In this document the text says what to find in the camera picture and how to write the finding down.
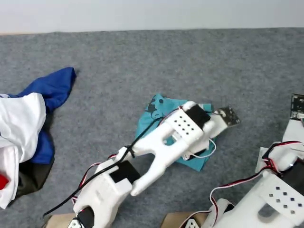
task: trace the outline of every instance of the circuit board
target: circuit board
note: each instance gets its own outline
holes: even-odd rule
[[[290,118],[294,120],[304,119],[304,95],[292,94]]]

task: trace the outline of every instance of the white wall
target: white wall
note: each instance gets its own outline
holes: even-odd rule
[[[0,33],[304,27],[304,0],[1,0]]]

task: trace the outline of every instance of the teal cloth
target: teal cloth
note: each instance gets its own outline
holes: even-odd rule
[[[141,132],[143,132],[154,119],[156,119],[158,117],[166,116],[167,114],[172,112],[174,109],[178,108],[179,106],[183,105],[186,102],[187,102],[187,100],[171,99],[168,97],[164,97],[161,94],[156,94],[150,101],[147,108],[145,109],[144,114],[142,114],[142,116],[139,118],[135,137],[137,137]],[[208,112],[212,111],[211,104],[202,104],[202,105],[203,105],[205,111],[208,111]],[[154,125],[147,131],[146,134],[153,131],[157,127],[158,123],[159,123],[159,121],[155,122]],[[167,140],[166,144],[172,145],[173,139],[169,138]],[[213,148],[214,148],[214,145],[210,144],[209,148],[206,151],[204,151],[202,154],[203,155],[210,154],[212,152]],[[196,171],[201,171],[201,169],[203,168],[205,163],[208,161],[208,159],[209,159],[209,157],[192,158],[191,160],[185,161],[180,157],[176,162],[187,165]]]

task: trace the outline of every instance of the blue fabric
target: blue fabric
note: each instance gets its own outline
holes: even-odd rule
[[[45,77],[37,78],[21,93],[10,97],[23,97],[30,93],[42,94],[47,114],[60,107],[70,95],[76,73],[74,68],[67,67]],[[41,130],[32,163],[50,164],[54,156],[54,146],[49,135]]]
[[[161,94],[156,94],[152,98],[149,105],[145,109],[144,114],[142,114],[142,116],[138,121],[135,137],[137,137],[141,132],[143,132],[154,119],[158,117],[166,116],[171,111],[178,108],[178,106],[183,105],[186,102],[187,100],[171,99],[164,97]],[[212,111],[211,104],[203,104],[203,107],[206,111],[209,112]],[[146,134],[153,131],[157,127],[158,123],[159,121],[155,122],[154,125],[147,131]],[[173,139],[169,138],[167,140],[167,145],[172,145],[172,144],[173,144]],[[203,154],[204,155],[210,154],[213,148],[214,145],[211,144],[209,146],[209,149],[207,149]],[[185,161],[182,158],[179,158],[176,162],[187,165],[196,171],[200,171],[203,168],[204,164],[208,161],[208,159],[209,158],[202,158],[202,159],[192,158],[191,160]]]

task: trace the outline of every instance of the carpet floor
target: carpet floor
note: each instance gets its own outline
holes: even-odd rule
[[[71,66],[74,88],[53,116],[55,163],[38,192],[0,210],[1,227],[39,228],[42,213],[67,197],[87,167],[134,139],[155,93],[230,105],[241,124],[217,140],[201,172],[173,164],[119,208],[113,228],[159,227],[174,211],[204,210],[214,187],[254,173],[259,147],[279,141],[292,93],[304,93],[304,28],[50,33],[0,36],[0,92]],[[135,159],[144,172],[153,157]],[[237,203],[253,183],[219,190]],[[72,211],[69,202],[56,213]]]

